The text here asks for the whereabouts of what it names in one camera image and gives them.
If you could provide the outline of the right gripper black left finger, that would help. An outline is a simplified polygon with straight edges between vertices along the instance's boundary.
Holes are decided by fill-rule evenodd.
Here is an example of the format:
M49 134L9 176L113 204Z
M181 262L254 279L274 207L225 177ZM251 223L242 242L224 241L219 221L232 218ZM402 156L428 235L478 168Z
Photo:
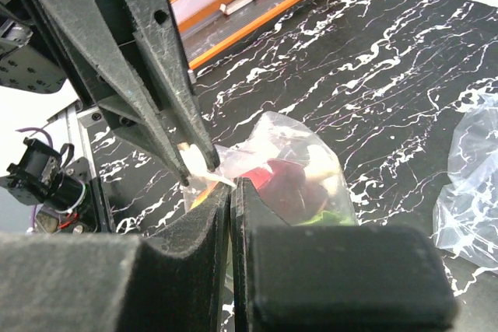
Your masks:
M3 331L217 331L230 190L155 236L1 237Z

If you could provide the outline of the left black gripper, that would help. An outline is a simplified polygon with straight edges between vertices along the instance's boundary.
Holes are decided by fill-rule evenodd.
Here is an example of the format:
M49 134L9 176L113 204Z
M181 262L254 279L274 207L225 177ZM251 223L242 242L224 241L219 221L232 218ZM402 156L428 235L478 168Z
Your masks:
M180 142L206 168L219 155L203 122L170 0L19 0L73 86L101 110L114 134L155 156L186 184Z

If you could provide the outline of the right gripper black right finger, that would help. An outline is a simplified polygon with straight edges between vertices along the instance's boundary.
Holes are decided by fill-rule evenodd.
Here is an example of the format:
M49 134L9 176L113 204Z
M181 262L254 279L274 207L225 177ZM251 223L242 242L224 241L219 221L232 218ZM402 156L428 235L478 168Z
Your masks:
M247 178L230 203L238 331L448 331L440 255L407 225L286 224Z

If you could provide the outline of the clear bag with green leaf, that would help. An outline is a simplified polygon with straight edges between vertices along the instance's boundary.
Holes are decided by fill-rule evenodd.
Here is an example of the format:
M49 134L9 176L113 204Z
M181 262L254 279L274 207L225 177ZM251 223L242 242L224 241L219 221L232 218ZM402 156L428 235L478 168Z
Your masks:
M184 208L199 206L218 183L248 178L263 202L290 225L356 225L356 213L338 156L306 125L265 112L249 137L217 145L220 165L206 169L196 145L181 146L191 173Z

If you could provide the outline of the clear zip bag red slider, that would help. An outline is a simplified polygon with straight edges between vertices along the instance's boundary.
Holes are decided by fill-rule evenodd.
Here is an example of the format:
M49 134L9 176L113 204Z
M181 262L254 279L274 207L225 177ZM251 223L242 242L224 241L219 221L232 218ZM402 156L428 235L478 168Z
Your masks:
M433 242L497 272L497 94L483 93L454 129L450 183L433 208Z

